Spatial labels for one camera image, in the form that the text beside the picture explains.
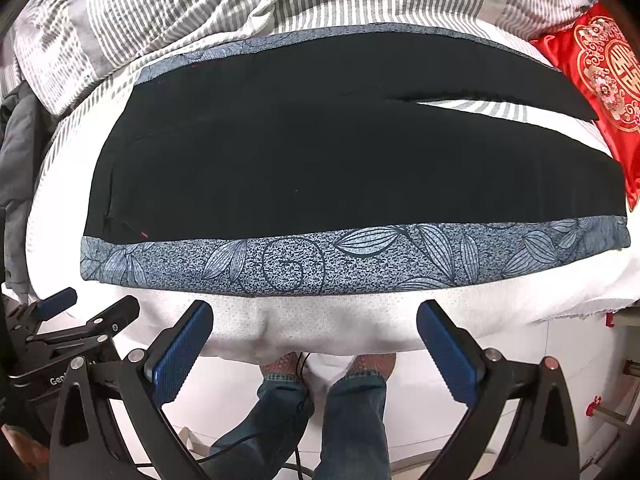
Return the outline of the black blue patterned garment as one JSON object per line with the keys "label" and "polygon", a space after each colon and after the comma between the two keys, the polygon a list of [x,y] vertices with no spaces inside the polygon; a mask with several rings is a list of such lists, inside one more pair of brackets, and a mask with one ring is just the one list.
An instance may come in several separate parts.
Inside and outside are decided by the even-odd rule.
{"label": "black blue patterned garment", "polygon": [[87,281],[231,296],[413,292],[627,248],[623,169],[558,70],[405,24],[328,27],[142,70],[91,182]]}

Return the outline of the right jeans leg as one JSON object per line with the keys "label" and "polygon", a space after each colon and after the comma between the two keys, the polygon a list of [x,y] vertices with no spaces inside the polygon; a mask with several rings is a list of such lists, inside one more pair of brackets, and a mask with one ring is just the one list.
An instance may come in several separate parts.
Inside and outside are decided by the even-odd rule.
{"label": "right jeans leg", "polygon": [[320,463],[316,479],[389,479],[383,422],[387,379],[396,356],[356,356],[326,397]]}

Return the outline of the grey padded jacket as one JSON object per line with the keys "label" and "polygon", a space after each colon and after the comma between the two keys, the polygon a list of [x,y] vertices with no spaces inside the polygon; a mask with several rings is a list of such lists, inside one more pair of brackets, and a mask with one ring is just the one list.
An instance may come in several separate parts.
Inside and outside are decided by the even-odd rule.
{"label": "grey padded jacket", "polygon": [[19,300],[34,294],[26,262],[26,228],[55,121],[27,82],[1,103],[1,210],[4,282]]}

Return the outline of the white bed mattress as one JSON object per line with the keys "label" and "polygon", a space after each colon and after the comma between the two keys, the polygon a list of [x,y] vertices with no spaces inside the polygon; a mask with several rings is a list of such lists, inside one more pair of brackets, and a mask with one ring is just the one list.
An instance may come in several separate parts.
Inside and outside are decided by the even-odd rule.
{"label": "white bed mattress", "polygon": [[[86,322],[127,295],[126,288],[82,279],[80,239],[96,159],[131,90],[129,78],[118,78],[93,92],[56,128],[40,174],[27,228],[28,272],[41,297],[65,287],[76,290],[68,322]],[[637,245],[521,278],[433,292],[454,322],[479,337],[550,318],[618,310],[638,296]],[[424,292],[213,296],[214,330],[205,351],[258,363],[288,350],[337,356],[416,350],[416,309],[424,299]]]}

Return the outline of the grey striped duvet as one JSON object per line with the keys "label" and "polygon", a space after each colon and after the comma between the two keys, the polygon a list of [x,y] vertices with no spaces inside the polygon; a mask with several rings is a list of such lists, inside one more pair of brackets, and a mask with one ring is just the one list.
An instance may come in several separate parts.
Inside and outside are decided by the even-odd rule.
{"label": "grey striped duvet", "polygon": [[594,0],[29,0],[1,41],[1,89],[63,116],[104,79],[172,51],[370,23],[442,27],[526,51]]}

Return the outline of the red embroidered pillow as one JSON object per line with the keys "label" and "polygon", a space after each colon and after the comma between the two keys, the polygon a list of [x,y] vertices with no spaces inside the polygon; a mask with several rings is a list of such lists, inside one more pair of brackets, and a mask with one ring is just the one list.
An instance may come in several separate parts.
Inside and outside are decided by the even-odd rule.
{"label": "red embroidered pillow", "polygon": [[627,202],[639,203],[639,61],[603,3],[595,3],[570,29],[530,42],[564,73],[596,111],[596,125],[623,167]]}

